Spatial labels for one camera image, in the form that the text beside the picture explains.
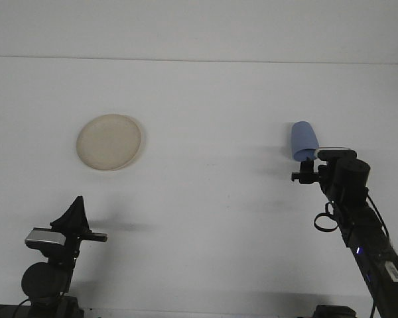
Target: white backdrop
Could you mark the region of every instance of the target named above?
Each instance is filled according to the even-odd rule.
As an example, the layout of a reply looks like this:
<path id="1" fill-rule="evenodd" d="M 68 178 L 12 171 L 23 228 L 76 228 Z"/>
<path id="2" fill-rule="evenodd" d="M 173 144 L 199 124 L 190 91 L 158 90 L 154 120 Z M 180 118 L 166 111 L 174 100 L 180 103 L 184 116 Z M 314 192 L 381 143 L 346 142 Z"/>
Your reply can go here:
<path id="1" fill-rule="evenodd" d="M 135 117 L 131 166 L 83 165 L 76 137 L 104 113 Z M 317 232 L 317 185 L 290 181 L 293 122 L 349 146 L 398 251 L 398 66 L 0 58 L 0 303 L 24 295 L 24 245 L 77 195 L 107 243 L 82 244 L 81 306 L 310 314 L 362 307 L 365 284 L 339 233 Z"/>
<path id="2" fill-rule="evenodd" d="M 398 63 L 398 0 L 0 0 L 0 55 Z"/>

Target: label sticker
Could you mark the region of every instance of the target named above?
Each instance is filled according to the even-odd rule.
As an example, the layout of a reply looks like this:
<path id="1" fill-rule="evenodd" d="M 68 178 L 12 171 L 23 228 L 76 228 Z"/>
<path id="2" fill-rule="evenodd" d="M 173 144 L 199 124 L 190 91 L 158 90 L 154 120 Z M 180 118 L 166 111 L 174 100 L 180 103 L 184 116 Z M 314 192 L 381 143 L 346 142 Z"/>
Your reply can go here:
<path id="1" fill-rule="evenodd" d="M 398 283 L 398 270 L 395 267 L 394 263 L 387 261 L 385 263 L 385 267 L 386 267 L 387 272 L 391 276 L 392 281 L 395 283 Z"/>

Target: blue plastic cup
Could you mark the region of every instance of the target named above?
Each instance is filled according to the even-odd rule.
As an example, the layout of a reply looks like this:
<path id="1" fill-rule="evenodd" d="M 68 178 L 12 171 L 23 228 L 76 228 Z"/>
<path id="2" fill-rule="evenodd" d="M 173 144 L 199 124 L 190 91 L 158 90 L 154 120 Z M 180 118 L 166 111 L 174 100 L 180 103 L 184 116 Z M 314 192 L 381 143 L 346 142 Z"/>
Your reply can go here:
<path id="1" fill-rule="evenodd" d="M 296 161 L 315 159 L 315 151 L 319 145 L 310 123 L 299 121 L 292 126 L 291 146 L 292 157 Z"/>

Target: white table surface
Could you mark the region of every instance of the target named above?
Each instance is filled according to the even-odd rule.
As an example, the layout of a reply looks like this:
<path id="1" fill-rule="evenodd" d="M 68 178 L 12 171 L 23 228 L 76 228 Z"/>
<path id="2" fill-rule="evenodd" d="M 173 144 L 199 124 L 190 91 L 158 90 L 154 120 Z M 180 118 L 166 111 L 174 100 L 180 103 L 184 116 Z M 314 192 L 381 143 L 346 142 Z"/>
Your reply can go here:
<path id="1" fill-rule="evenodd" d="M 145 143 L 116 172 L 81 163 L 80 129 L 135 117 Z M 369 313 L 339 233 L 312 226 L 325 199 L 290 181 L 293 122 L 349 146 L 398 252 L 398 66 L 0 58 L 0 303 L 44 260 L 24 238 L 83 195 L 90 227 L 71 292 L 82 307 Z"/>

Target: plate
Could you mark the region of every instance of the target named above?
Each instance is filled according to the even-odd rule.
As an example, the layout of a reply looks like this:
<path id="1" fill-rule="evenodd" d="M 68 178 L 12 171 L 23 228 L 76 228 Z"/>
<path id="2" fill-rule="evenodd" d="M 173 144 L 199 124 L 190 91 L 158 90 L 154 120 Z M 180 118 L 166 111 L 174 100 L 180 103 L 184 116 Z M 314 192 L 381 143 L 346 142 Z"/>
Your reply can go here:
<path id="1" fill-rule="evenodd" d="M 97 170 L 118 170 L 133 161 L 141 143 L 141 131 L 126 115 L 108 114 L 90 121 L 78 135 L 81 161 Z"/>

